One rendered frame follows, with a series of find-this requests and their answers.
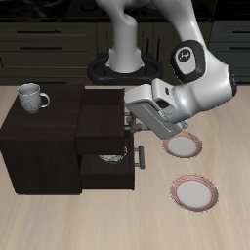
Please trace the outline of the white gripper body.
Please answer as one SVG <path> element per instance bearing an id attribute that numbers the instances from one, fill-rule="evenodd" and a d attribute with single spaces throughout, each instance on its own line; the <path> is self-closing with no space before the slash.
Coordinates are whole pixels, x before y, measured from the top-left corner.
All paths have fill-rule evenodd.
<path id="1" fill-rule="evenodd" d="M 188 126 L 186 120 L 173 124 L 152 97 L 152 87 L 144 84 L 124 95 L 124 106 L 136 116 L 136 124 L 144 123 L 159 139 L 166 140 L 181 133 Z"/>

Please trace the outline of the dark wooden drawer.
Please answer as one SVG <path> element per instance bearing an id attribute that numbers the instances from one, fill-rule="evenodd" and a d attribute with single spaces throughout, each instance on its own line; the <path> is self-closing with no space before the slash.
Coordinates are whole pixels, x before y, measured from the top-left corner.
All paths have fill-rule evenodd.
<path id="1" fill-rule="evenodd" d="M 81 155 L 122 154 L 124 143 L 123 89 L 85 89 L 75 143 Z"/>
<path id="2" fill-rule="evenodd" d="M 83 155 L 80 167 L 83 189 L 134 189 L 134 135 L 125 132 L 126 156 L 117 164 L 108 164 L 97 155 Z"/>

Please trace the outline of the red rimmed white plate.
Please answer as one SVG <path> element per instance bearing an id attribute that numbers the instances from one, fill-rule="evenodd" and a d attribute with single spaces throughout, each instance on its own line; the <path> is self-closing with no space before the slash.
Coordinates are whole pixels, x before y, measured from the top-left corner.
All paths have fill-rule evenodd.
<path id="1" fill-rule="evenodd" d="M 172 156 L 179 158 L 193 158 L 203 149 L 202 141 L 190 132 L 181 132 L 178 135 L 164 140 L 163 149 Z"/>
<path id="2" fill-rule="evenodd" d="M 175 179 L 170 194 L 177 205 L 191 212 L 207 212 L 219 201 L 216 186 L 207 178 L 194 174 Z"/>

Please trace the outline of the white patterned bowl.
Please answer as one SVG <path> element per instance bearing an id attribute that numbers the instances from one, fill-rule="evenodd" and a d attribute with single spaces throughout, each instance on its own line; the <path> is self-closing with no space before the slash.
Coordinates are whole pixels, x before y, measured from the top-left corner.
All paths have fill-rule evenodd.
<path id="1" fill-rule="evenodd" d="M 100 159 L 107 164 L 118 164 L 127 155 L 127 147 L 124 147 L 122 155 L 100 155 Z"/>

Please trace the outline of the dark wooden cabinet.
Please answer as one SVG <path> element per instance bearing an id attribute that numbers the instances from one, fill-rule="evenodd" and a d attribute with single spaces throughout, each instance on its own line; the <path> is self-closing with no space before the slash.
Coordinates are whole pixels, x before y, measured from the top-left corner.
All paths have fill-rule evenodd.
<path id="1" fill-rule="evenodd" d="M 85 88 L 44 84 L 50 104 L 29 114 L 15 101 L 0 128 L 0 151 L 18 194 L 79 194 L 81 154 L 75 132 Z"/>

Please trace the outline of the white patterned mug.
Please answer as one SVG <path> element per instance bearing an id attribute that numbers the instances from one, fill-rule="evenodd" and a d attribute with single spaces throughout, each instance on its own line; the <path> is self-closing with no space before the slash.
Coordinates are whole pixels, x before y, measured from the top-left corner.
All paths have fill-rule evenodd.
<path id="1" fill-rule="evenodd" d="M 22 108 L 29 114 L 36 114 L 41 108 L 50 104 L 50 98 L 42 93 L 40 86 L 35 83 L 26 83 L 18 87 L 18 96 Z"/>

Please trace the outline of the dark kitchen cupboards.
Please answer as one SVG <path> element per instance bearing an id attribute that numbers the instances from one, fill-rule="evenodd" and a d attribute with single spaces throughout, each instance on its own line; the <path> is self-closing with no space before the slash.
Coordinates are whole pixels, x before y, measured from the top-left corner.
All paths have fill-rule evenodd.
<path id="1" fill-rule="evenodd" d="M 250 84 L 250 0 L 191 0 L 208 47 Z M 88 64 L 112 47 L 95 0 L 0 0 L 0 85 L 91 84 Z"/>

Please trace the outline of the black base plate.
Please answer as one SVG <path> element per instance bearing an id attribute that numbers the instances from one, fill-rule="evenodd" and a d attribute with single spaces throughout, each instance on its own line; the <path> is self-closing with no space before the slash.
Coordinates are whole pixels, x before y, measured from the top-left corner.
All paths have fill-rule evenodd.
<path id="1" fill-rule="evenodd" d="M 108 53 L 100 53 L 89 64 L 87 74 L 94 85 L 138 86 L 146 83 L 150 84 L 153 79 L 163 76 L 162 65 L 150 53 L 142 53 L 142 60 L 145 66 L 132 73 L 118 73 L 113 71 L 105 65 L 108 59 Z"/>

